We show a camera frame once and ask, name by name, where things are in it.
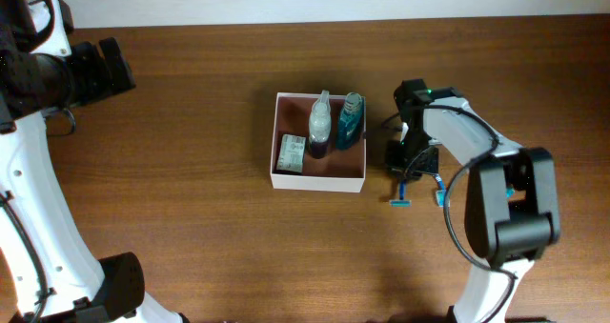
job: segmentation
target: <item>wood grain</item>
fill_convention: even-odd
[[[358,91],[372,127],[415,77],[457,87],[496,129],[555,157],[562,237],[509,316],[610,317],[610,16],[79,30],[71,40],[108,36],[138,88],[76,111],[77,134],[50,141],[53,165],[93,254],[135,252],[147,290],[192,322],[365,322],[455,303],[469,267],[433,181],[409,188],[410,209],[385,202],[391,135],[368,137],[360,194],[274,191],[269,178],[277,92]],[[458,167],[446,151],[441,164],[447,179]],[[7,321],[16,299],[4,265],[0,282]]]

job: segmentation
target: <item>bottle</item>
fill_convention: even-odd
[[[331,105],[329,92],[322,91],[312,106],[309,116],[309,152],[313,158],[322,158],[328,150],[331,135]]]
[[[352,147],[360,132],[360,120],[364,112],[364,99],[360,94],[351,92],[345,98],[341,115],[339,116],[336,148],[344,151]]]

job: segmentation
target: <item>open box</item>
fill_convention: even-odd
[[[335,148],[336,129],[345,95],[331,95],[331,144],[321,159],[312,158],[307,151],[303,156],[303,173],[300,175],[277,172],[275,164],[286,133],[309,136],[309,115],[319,94],[278,93],[275,100],[274,138],[271,148],[271,181],[274,189],[329,192],[360,192],[366,175],[366,100],[362,113],[360,137],[354,145],[340,151]]]

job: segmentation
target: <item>cardboard box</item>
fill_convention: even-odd
[[[350,149],[339,151],[335,148],[338,117],[346,96],[331,95],[331,145],[327,155],[321,159],[314,159],[305,151],[301,175],[285,174],[275,170],[284,134],[309,137],[309,115],[312,105],[319,96],[319,94],[299,93],[277,94],[270,167],[274,189],[360,192],[366,176],[366,139],[364,138],[366,100],[360,137]]]

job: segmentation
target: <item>table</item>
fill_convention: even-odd
[[[463,91],[507,137],[555,158],[557,246],[508,316],[610,317],[610,16],[78,30],[115,36],[137,89],[74,111],[50,141],[76,225],[96,257],[132,251],[147,290],[192,322],[365,322],[444,314],[469,265],[432,179],[390,208],[385,141],[368,136],[361,193],[274,191],[279,91],[367,97],[367,125],[396,111],[403,79]],[[443,150],[441,175],[458,163]],[[455,193],[461,224],[465,182]],[[15,310],[0,267],[0,321]]]

